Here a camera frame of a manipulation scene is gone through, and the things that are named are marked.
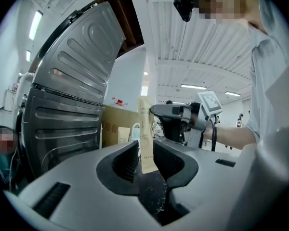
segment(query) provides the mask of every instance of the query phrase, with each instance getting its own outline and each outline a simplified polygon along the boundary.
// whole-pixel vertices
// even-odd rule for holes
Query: cardboard box
[[[103,134],[102,148],[118,144],[118,128],[130,128],[139,122],[137,112],[119,109],[108,105],[103,105],[105,111],[102,117]]]

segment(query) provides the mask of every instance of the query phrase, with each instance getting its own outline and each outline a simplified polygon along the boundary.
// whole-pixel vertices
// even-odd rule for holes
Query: cable
[[[0,169],[0,176],[2,178],[3,183],[6,184],[7,181],[6,181],[5,177],[4,177],[4,174],[2,173],[1,169]]]
[[[216,127],[217,117],[216,117],[216,114],[214,114],[214,118],[215,118],[215,122],[214,122],[213,133],[212,133],[212,137],[213,137],[213,140],[212,140],[212,151],[213,152],[215,152],[215,146],[216,146],[216,141],[217,141],[217,127]]]
[[[17,152],[17,147],[16,147],[15,152],[14,152],[14,154],[13,154],[13,156],[12,156],[11,164],[10,164],[10,174],[9,174],[9,180],[10,180],[10,184],[9,184],[9,186],[10,186],[10,192],[11,192],[11,181],[12,181],[12,178],[11,178],[12,164],[13,164],[13,159],[14,159],[14,156],[15,156],[16,152]]]
[[[215,138],[215,126],[212,122],[212,119],[210,119],[210,122],[212,124],[212,146],[211,146],[211,151],[215,152],[215,143],[214,143],[214,138]]]

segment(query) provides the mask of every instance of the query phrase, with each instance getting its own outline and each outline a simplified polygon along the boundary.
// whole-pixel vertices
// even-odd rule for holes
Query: white shirt
[[[279,9],[268,0],[259,0],[263,27],[268,35],[249,26],[252,50],[251,111],[246,128],[256,141],[280,128],[273,107],[265,95],[289,64],[289,26]]]

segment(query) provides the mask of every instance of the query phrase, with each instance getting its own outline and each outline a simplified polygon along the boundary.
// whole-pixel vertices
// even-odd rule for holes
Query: ceiling light
[[[28,62],[30,62],[30,57],[31,57],[31,52],[30,52],[30,51],[27,51],[27,52],[26,52],[26,60],[27,60]]]
[[[207,89],[206,87],[202,87],[202,86],[192,86],[192,85],[181,85],[181,87],[192,88],[192,89],[200,89],[200,90],[205,90],[205,89]]]
[[[31,24],[30,32],[29,32],[29,38],[31,40],[34,40],[34,37],[35,37],[35,34],[37,32],[39,22],[40,22],[42,16],[43,16],[43,13],[41,11],[38,10],[35,12],[35,15],[33,17],[33,21]]]
[[[236,93],[233,93],[233,92],[225,92],[225,94],[227,94],[227,95],[231,95],[231,96],[236,96],[236,97],[239,97],[239,96],[241,96],[240,94],[236,94]]]

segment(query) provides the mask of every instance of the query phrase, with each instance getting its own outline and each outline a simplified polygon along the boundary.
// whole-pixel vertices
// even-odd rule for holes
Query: window
[[[148,95],[148,86],[143,86],[141,88],[141,96],[147,96]]]

